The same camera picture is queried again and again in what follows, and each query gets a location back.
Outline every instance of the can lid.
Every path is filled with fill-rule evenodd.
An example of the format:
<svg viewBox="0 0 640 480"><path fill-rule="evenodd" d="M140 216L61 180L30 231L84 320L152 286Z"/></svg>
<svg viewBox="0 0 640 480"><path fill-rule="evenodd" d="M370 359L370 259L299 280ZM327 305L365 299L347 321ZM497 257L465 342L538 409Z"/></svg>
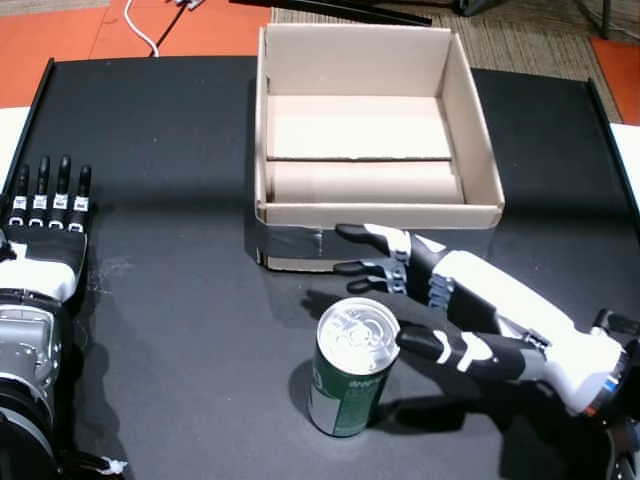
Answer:
<svg viewBox="0 0 640 480"><path fill-rule="evenodd" d="M398 356L398 320L387 307L369 298L345 298L322 314L317 340L322 355L339 370L371 375Z"/></svg>

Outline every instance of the open cardboard box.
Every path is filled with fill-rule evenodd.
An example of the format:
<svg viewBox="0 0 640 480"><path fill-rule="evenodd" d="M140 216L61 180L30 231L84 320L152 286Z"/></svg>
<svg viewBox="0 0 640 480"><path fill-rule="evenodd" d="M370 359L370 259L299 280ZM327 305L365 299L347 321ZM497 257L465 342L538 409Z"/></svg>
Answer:
<svg viewBox="0 0 640 480"><path fill-rule="evenodd" d="M450 30L269 25L256 85L258 259L267 267L327 270L349 257L322 240L336 223L462 238L499 222L489 134ZM287 248L270 251L273 239Z"/></svg>

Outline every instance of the robotic hand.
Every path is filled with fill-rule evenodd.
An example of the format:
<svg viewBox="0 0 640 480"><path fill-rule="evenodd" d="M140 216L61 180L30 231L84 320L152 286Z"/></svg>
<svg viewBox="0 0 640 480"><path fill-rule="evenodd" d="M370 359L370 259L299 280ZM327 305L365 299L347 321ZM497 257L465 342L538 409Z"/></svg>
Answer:
<svg viewBox="0 0 640 480"><path fill-rule="evenodd" d="M638 341L623 347L607 330L615 325L637 335L637 324L602 311L591 332L583 333L555 305L470 252L379 225L337 225L335 230L386 256L337 264L336 273L360 277L347 285L349 292L405 294L445 311L463 296L493 313L495 333L404 326L396 338L401 348L473 377L546 382L572 414L617 424L624 419L635 430L640 418ZM619 458L616 468L611 478L623 478L618 477Z"/></svg>
<svg viewBox="0 0 640 480"><path fill-rule="evenodd" d="M75 293L87 251L91 167L80 170L69 202L71 159L62 157L48 208L50 161L40 163L29 198L29 168L18 173L7 225L0 228L0 477L67 479L109 473L109 461L59 451L54 386L70 347L65 302Z"/></svg>

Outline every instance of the orange floor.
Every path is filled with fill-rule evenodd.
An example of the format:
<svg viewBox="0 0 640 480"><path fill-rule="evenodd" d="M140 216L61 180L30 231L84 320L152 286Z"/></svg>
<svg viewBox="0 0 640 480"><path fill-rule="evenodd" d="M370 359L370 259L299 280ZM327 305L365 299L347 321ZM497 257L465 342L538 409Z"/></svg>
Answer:
<svg viewBox="0 0 640 480"><path fill-rule="evenodd" d="M44 66L56 60L146 57L151 49L127 26L126 0L107 8L0 17L0 108L30 105ZM130 17L157 40L178 12L174 2L135 0ZM206 0L186 10L160 46L160 54L255 55L258 29L269 9Z"/></svg>
<svg viewBox="0 0 640 480"><path fill-rule="evenodd" d="M592 38L622 121L640 125L640 46Z"/></svg>

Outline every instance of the can label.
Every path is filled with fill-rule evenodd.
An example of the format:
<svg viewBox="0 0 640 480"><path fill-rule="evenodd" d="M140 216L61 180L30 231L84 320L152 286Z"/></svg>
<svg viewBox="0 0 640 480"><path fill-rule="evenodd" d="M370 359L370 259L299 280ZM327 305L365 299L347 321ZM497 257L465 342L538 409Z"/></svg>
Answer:
<svg viewBox="0 0 640 480"><path fill-rule="evenodd" d="M313 423L336 437L350 437L367 427L380 400L390 368L352 375L331 365L316 345L307 409Z"/></svg>

